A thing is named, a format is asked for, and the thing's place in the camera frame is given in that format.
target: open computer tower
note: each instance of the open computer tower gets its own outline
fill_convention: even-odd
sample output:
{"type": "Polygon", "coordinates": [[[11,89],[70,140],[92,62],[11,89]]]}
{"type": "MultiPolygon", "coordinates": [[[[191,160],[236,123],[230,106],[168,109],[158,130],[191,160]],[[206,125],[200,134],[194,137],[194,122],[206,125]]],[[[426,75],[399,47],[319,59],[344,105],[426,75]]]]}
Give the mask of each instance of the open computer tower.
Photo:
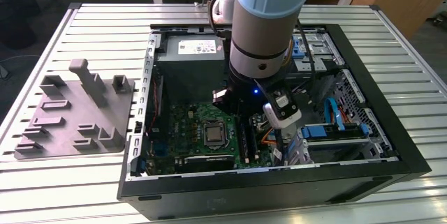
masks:
{"type": "Polygon", "coordinates": [[[118,192],[150,220],[356,201],[430,171],[338,25],[303,29],[311,90],[300,87],[310,59],[294,31],[286,80],[302,118],[279,135],[262,112],[242,122],[212,105],[228,42],[207,25],[152,30],[118,192]]]}

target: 3d printed holder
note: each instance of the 3d printed holder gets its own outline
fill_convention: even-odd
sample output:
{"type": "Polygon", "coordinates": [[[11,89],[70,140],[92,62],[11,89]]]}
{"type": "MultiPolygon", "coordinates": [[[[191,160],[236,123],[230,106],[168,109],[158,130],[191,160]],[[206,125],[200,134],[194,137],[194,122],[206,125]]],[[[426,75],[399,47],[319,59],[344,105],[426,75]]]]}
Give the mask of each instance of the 3d printed holder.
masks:
{"type": "Polygon", "coordinates": [[[43,78],[44,92],[16,146],[17,159],[120,152],[124,148],[134,81],[124,75],[102,80],[86,59],[72,59],[79,81],[43,78]]]}

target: green circuit board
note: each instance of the green circuit board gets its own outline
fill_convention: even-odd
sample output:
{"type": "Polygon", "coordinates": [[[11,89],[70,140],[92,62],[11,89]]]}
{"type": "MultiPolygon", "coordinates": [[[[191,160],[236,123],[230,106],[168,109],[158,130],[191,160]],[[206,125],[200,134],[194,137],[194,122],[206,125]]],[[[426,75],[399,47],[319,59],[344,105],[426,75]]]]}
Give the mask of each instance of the green circuit board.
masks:
{"type": "Polygon", "coordinates": [[[158,174],[174,174],[175,157],[192,155],[232,155],[235,169],[271,166],[267,147],[260,149],[259,159],[246,163],[240,159],[236,119],[222,112],[212,104],[172,105],[170,108],[168,143],[164,157],[156,159],[158,174]],[[210,124],[224,128],[226,142],[218,147],[206,145],[204,131],[210,124]]]}

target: gray fixture plate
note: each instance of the gray fixture plate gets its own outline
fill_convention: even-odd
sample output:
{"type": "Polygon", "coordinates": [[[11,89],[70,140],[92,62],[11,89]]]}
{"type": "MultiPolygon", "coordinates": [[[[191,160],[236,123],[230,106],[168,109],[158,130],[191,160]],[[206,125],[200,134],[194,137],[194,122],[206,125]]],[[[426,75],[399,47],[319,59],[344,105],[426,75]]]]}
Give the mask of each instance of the gray fixture plate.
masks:
{"type": "MultiPolygon", "coordinates": [[[[31,119],[29,127],[35,127],[32,123],[36,118],[48,119],[63,117],[64,122],[58,125],[44,126],[48,133],[43,137],[28,138],[23,136],[20,142],[21,144],[35,141],[43,146],[43,149],[37,152],[32,151],[29,153],[20,153],[16,151],[13,155],[16,159],[111,153],[120,152],[124,149],[132,92],[116,94],[112,87],[112,80],[104,80],[103,82],[106,86],[103,95],[108,102],[107,106],[103,108],[98,108],[95,105],[94,100],[82,87],[80,81],[66,81],[67,86],[60,86],[58,88],[62,96],[51,96],[49,98],[45,93],[43,94],[40,104],[31,119]],[[43,104],[55,100],[68,100],[71,106],[62,106],[60,108],[43,110],[43,104]],[[115,127],[123,137],[123,144],[106,148],[103,143],[98,141],[99,131],[91,135],[82,135],[78,132],[79,125],[82,124],[96,124],[99,129],[104,128],[108,135],[112,134],[112,128],[115,127]],[[75,140],[88,138],[96,142],[96,147],[94,144],[91,145],[92,148],[75,148],[75,140]]],[[[128,80],[128,83],[131,90],[134,90],[134,80],[128,80]]]]}

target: blue latch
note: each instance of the blue latch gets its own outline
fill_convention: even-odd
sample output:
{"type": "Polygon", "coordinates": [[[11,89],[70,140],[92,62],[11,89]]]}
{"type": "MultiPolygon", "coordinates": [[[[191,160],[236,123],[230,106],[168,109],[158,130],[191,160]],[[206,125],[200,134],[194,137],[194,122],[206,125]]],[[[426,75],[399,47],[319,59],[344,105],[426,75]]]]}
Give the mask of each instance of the blue latch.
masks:
{"type": "Polygon", "coordinates": [[[323,126],[308,126],[307,129],[308,129],[308,133],[310,133],[311,137],[314,137],[314,138],[327,137],[326,130],[324,130],[323,126]]]}
{"type": "Polygon", "coordinates": [[[310,133],[308,133],[308,129],[307,127],[302,128],[302,134],[303,134],[303,138],[307,139],[310,137],[310,133]]]}
{"type": "Polygon", "coordinates": [[[326,123],[335,123],[339,126],[340,131],[344,131],[342,113],[338,109],[335,99],[331,97],[328,97],[324,101],[324,119],[326,123]],[[335,122],[331,122],[330,108],[332,109],[335,122]]]}
{"type": "Polygon", "coordinates": [[[300,40],[294,36],[294,49],[292,49],[292,59],[303,59],[304,52],[300,49],[300,40]]]}
{"type": "Polygon", "coordinates": [[[370,135],[370,129],[367,124],[360,124],[360,129],[363,131],[363,135],[367,137],[370,135]]]}

